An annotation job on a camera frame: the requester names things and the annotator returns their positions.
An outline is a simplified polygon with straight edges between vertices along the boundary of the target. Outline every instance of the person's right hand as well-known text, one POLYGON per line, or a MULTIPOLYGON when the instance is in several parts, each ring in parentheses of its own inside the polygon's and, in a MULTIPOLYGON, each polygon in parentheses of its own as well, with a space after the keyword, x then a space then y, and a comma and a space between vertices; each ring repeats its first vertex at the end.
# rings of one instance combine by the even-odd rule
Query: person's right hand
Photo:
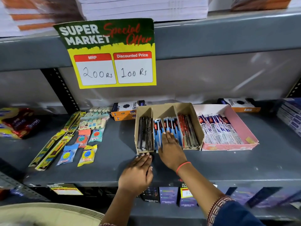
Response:
POLYGON ((162 146, 159 149, 159 156, 168 168, 177 171, 182 163, 187 162, 184 151, 172 133, 162 133, 162 146))

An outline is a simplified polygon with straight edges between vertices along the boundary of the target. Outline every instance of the white price box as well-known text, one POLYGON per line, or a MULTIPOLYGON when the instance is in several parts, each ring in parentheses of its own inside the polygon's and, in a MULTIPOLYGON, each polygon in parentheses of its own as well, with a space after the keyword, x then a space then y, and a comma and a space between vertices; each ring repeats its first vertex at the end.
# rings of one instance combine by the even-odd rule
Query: white price box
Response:
POLYGON ((153 82, 153 62, 150 51, 114 53, 113 57, 120 84, 153 82))
POLYGON ((74 55, 83 86, 116 84, 111 54, 74 55))
POLYGON ((181 197, 186 198, 186 197, 193 197, 193 195, 190 193, 188 189, 182 189, 181 188, 181 197))

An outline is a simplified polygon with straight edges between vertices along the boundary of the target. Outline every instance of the beige basket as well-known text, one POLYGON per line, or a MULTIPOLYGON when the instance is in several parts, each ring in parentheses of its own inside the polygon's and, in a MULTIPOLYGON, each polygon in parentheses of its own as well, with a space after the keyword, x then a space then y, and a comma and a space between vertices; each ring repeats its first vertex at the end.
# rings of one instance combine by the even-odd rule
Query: beige basket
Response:
POLYGON ((0 207, 0 223, 32 222, 42 226, 98 226, 104 214, 57 203, 25 203, 0 207))

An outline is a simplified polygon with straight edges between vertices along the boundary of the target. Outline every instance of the red bracelet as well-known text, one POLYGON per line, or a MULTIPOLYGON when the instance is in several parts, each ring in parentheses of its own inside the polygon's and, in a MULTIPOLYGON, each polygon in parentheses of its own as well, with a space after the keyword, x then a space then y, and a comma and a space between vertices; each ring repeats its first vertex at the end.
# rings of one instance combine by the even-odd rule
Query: red bracelet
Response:
POLYGON ((191 162, 185 162, 185 163, 182 163, 181 165, 179 165, 177 171, 175 172, 177 175, 178 175, 178 170, 179 170, 179 168, 180 168, 181 166, 185 165, 186 163, 191 163, 191 162))

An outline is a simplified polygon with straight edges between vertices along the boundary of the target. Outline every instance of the special offer sign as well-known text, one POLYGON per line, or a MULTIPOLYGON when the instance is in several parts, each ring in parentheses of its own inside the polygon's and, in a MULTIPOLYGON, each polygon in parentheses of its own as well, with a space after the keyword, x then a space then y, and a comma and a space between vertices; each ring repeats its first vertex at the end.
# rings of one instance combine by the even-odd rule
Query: special offer sign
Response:
POLYGON ((152 19, 79 21, 54 28, 81 89, 156 85, 152 19))

